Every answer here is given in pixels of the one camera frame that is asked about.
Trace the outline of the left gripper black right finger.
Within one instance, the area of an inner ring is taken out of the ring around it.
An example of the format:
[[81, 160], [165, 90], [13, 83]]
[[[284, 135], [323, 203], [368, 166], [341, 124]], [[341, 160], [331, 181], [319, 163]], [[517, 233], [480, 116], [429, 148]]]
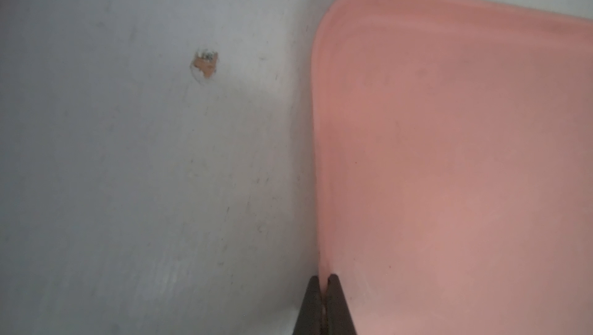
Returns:
[[356, 335], [354, 321], [347, 305], [346, 296], [337, 274], [332, 273], [327, 281], [326, 322], [329, 335]]

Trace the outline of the pink tray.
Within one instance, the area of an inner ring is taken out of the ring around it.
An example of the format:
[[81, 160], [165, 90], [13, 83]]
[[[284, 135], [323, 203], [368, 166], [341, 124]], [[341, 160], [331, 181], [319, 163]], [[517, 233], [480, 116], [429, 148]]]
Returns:
[[359, 334], [592, 332], [592, 22], [336, 0], [311, 59], [319, 266]]

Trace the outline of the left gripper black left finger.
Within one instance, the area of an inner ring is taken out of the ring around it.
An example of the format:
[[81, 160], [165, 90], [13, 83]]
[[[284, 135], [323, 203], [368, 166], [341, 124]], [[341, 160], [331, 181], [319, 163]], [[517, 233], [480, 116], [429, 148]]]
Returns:
[[312, 276], [307, 284], [293, 335], [322, 335], [323, 300], [319, 278]]

